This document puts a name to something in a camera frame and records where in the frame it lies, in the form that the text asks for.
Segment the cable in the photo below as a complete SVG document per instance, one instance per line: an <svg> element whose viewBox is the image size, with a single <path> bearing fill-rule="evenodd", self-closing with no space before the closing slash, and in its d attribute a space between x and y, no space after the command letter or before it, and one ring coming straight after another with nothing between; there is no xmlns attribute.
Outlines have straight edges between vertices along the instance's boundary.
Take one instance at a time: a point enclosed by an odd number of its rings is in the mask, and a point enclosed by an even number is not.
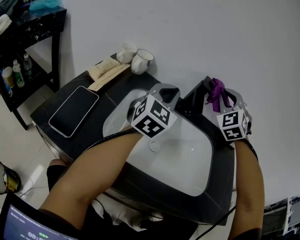
<svg viewBox="0 0 300 240"><path fill-rule="evenodd" d="M257 160L258 163L259 163L258 155L257 155L257 153L256 153L256 151L255 151L255 149L254 149L254 147L251 145L250 141L247 140L246 138L238 139L238 141L243 142L243 143L245 143L245 144L248 146L248 148L249 148L249 149L251 150L251 152L254 154L256 160Z"/></svg>
<svg viewBox="0 0 300 240"><path fill-rule="evenodd" d="M103 211L106 210L105 207L103 206L103 204L102 204L98 199L94 198L94 200L96 200L97 202L99 202L99 204L100 204L100 205L102 206L102 208L103 208Z"/></svg>
<svg viewBox="0 0 300 240"><path fill-rule="evenodd" d="M128 130L124 130L124 131L120 131L120 132L111 134L109 136L104 137L103 139L98 140L97 142L92 144L90 147L88 147L85 151L83 151L81 154L83 154L87 150L89 150L89 149L91 149L91 148L93 148L93 147L95 147L95 146L97 146L101 143L104 143L106 141L109 141L109 140L112 140L112 139L115 139L115 138L118 138L118 137L121 137L121 136L124 136L124 135L127 135L127 134L134 134L134 133L138 133L138 131L134 128L130 128Z"/></svg>
<svg viewBox="0 0 300 240"><path fill-rule="evenodd" d="M221 219L219 219L212 227L210 227L207 231L203 232L201 235L199 235L195 240L198 240L208 234L211 230L213 230L216 226L218 226L224 219L226 219L234 210L236 207L233 207L230 211L228 211Z"/></svg>
<svg viewBox="0 0 300 240"><path fill-rule="evenodd" d="M25 196L30 190L34 190L34 189L46 189L48 188L48 186L34 186L29 188L26 192L24 192L22 195L19 196L19 198L22 198L23 196Z"/></svg>

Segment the sink drain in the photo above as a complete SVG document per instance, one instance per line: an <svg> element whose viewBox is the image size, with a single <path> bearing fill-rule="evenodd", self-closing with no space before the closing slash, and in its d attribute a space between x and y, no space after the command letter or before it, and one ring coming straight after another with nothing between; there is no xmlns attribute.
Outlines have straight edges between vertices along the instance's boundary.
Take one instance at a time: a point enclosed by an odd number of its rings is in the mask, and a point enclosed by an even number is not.
<svg viewBox="0 0 300 240"><path fill-rule="evenodd" d="M156 140L151 139L148 146L152 152L158 152L160 150L160 143Z"/></svg>

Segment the black shirt sleeve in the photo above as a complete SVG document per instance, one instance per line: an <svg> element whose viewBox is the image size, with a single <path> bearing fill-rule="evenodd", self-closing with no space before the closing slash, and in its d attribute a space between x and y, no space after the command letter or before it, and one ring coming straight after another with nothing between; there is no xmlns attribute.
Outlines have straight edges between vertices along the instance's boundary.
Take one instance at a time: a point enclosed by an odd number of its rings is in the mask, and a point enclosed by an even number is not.
<svg viewBox="0 0 300 240"><path fill-rule="evenodd" d="M255 228L251 229L247 232L244 232L238 236L236 236L233 240L260 240L261 239L261 229Z"/></svg>

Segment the sink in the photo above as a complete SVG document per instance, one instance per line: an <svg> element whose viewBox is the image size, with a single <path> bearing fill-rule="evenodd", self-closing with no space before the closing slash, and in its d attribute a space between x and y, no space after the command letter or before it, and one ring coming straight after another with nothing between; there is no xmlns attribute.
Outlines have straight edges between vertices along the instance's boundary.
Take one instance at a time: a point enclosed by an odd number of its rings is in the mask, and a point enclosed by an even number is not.
<svg viewBox="0 0 300 240"><path fill-rule="evenodd" d="M128 93L105 120L104 137L129 125L130 103L145 94L141 89ZM177 120L168 131L153 139L142 137L126 161L156 180L196 197L205 191L209 182L212 144L202 131L180 114L174 114Z"/></svg>

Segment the white cup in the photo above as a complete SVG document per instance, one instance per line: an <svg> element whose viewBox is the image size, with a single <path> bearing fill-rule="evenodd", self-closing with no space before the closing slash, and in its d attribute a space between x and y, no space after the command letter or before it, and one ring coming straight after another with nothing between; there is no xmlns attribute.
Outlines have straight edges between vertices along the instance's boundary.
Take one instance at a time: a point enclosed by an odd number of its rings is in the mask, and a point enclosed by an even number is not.
<svg viewBox="0 0 300 240"><path fill-rule="evenodd" d="M116 54L116 59L120 63L129 64L136 55L136 52L137 47L135 45L124 42L122 44L121 52Z"/></svg>
<svg viewBox="0 0 300 240"><path fill-rule="evenodd" d="M149 51L139 49L132 60L131 71L136 75L141 75L148 68L150 68L154 60L155 57Z"/></svg>

